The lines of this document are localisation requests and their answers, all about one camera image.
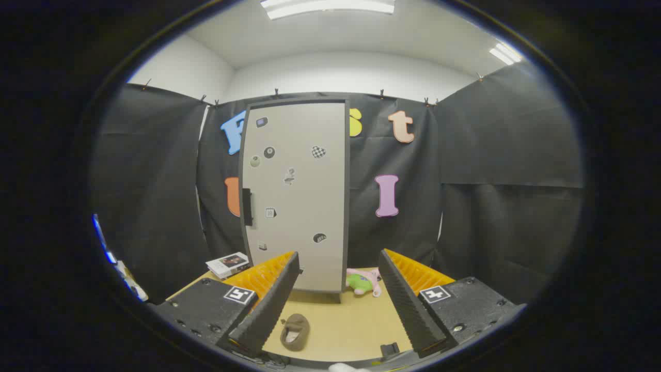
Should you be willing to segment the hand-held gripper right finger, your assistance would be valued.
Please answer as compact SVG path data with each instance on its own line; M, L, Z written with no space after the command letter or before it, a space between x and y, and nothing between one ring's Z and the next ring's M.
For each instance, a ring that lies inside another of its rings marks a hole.
M475 277L454 280L388 249L379 272L421 358L479 339L524 309Z

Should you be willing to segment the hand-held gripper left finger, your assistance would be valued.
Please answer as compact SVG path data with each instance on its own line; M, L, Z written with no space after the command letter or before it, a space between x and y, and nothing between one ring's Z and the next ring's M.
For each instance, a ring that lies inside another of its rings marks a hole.
M290 251L223 281L201 278L152 309L201 343L255 358L299 273L299 254Z

